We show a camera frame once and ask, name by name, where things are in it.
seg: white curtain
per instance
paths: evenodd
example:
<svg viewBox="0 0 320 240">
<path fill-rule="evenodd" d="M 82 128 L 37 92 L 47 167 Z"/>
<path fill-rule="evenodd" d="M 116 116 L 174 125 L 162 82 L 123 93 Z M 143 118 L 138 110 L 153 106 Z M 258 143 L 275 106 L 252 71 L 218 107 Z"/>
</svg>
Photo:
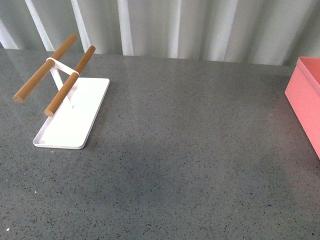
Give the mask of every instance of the white curtain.
<svg viewBox="0 0 320 240">
<path fill-rule="evenodd" d="M 0 48 L 249 64 L 320 57 L 319 0 L 1 0 Z"/>
</svg>

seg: gray countertop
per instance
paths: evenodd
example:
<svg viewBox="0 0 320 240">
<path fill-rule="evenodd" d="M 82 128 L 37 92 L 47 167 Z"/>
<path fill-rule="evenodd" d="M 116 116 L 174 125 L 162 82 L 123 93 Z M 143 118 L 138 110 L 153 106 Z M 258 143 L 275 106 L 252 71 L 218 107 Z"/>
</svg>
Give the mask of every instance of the gray countertop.
<svg viewBox="0 0 320 240">
<path fill-rule="evenodd" d="M 293 67 L 96 54 L 82 76 L 110 86 L 70 150 L 32 143 L 50 75 L 12 100 L 50 55 L 0 50 L 1 240 L 320 238 L 319 158 L 284 95 Z"/>
</svg>

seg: white base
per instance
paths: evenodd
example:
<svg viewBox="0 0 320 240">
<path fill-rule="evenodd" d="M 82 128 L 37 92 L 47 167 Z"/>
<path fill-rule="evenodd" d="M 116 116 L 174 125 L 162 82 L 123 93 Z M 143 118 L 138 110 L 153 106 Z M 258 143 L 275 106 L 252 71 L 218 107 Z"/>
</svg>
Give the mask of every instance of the white base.
<svg viewBox="0 0 320 240">
<path fill-rule="evenodd" d="M 110 80 L 79 77 L 53 117 L 48 117 L 33 144 L 41 148 L 82 149 L 95 122 Z"/>
</svg>

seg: pink box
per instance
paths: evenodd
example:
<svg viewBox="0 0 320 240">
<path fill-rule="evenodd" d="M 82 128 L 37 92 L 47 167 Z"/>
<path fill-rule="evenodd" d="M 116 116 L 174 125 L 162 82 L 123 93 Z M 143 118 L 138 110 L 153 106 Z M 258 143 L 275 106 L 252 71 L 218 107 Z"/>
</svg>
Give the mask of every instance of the pink box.
<svg viewBox="0 0 320 240">
<path fill-rule="evenodd" d="M 285 95 L 320 157 L 320 58 L 299 57 Z"/>
</svg>

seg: dowel end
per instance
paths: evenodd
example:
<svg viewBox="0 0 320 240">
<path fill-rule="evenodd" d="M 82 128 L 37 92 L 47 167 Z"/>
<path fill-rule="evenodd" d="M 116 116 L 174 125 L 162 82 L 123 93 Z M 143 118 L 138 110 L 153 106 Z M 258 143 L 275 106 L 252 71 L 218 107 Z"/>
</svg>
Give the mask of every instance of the dowel end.
<svg viewBox="0 0 320 240">
<path fill-rule="evenodd" d="M 24 100 L 21 97 L 17 96 L 17 95 L 14 95 L 12 97 L 12 99 L 13 99 L 13 101 L 15 101 L 18 104 L 22 104 L 24 102 Z"/>
<path fill-rule="evenodd" d="M 44 111 L 44 114 L 47 115 L 48 117 L 53 117 L 54 116 L 54 113 L 52 111 L 50 111 L 50 110 L 47 110 L 47 109 Z"/>
</svg>

